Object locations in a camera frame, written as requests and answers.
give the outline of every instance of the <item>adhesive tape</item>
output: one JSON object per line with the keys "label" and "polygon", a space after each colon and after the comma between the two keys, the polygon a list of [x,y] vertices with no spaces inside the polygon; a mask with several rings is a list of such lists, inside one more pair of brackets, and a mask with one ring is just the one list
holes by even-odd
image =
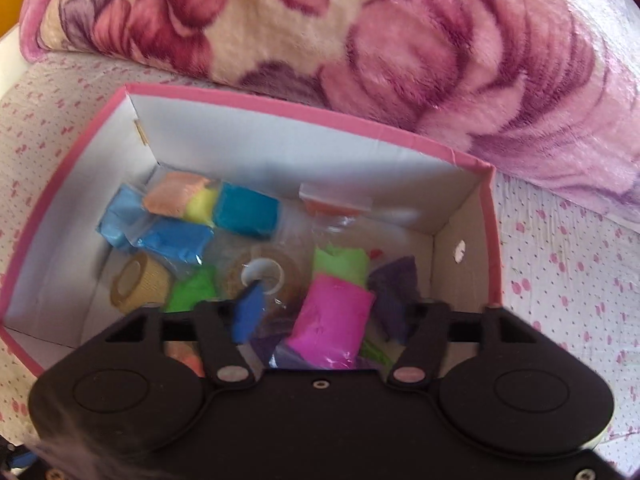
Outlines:
{"label": "adhesive tape", "polygon": [[289,317],[300,309],[302,279],[295,262],[272,245],[256,245],[229,267],[225,292],[235,298],[255,280],[261,280],[267,299],[265,319]]}
{"label": "adhesive tape", "polygon": [[145,253],[137,253],[111,285],[111,304],[128,314],[147,303],[164,303],[171,290],[168,270]]}

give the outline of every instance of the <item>brown tape roll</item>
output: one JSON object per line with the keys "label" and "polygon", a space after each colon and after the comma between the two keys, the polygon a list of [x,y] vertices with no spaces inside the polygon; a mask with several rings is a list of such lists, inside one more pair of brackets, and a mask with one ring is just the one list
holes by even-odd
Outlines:
{"label": "brown tape roll", "polygon": [[227,297],[235,298],[255,280],[262,280],[268,300],[265,320],[298,313],[302,277],[296,263],[284,252],[271,244],[261,244],[238,256],[225,275]]}
{"label": "brown tape roll", "polygon": [[164,303],[171,290],[171,273],[145,253],[137,253],[111,285],[111,304],[128,314],[147,303]]}

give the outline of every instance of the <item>rose pattern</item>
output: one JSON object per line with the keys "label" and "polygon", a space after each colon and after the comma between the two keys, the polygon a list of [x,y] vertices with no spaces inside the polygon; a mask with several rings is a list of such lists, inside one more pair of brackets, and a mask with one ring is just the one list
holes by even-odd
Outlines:
{"label": "rose pattern", "polygon": [[[228,0],[66,0],[78,50],[201,78]],[[331,0],[280,0],[311,19]],[[566,0],[369,0],[344,55],[297,73],[270,52],[240,88],[381,121],[640,221],[638,81]]]}

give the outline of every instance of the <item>tape roll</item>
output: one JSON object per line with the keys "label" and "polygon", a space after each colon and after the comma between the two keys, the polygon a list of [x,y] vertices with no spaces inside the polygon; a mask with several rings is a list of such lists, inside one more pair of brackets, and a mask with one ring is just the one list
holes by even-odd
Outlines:
{"label": "tape roll", "polygon": [[255,280],[264,286],[265,320],[292,317],[300,310],[302,277],[298,266],[271,244],[256,245],[234,260],[223,284],[227,297],[235,298]]}
{"label": "tape roll", "polygon": [[111,285],[111,304],[128,314],[147,303],[164,303],[171,290],[171,273],[147,254],[135,254]]}

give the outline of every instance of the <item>bed sheet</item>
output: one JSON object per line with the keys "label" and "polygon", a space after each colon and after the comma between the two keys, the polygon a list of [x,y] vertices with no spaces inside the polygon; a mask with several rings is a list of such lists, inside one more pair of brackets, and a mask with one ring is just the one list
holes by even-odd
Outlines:
{"label": "bed sheet", "polygon": [[[49,54],[0,101],[0,280],[14,241],[77,136],[126,82],[214,85],[127,61]],[[610,384],[616,412],[600,452],[640,465],[640,235],[521,180],[498,174],[504,302]],[[31,433],[33,377],[0,342],[0,434]]]}

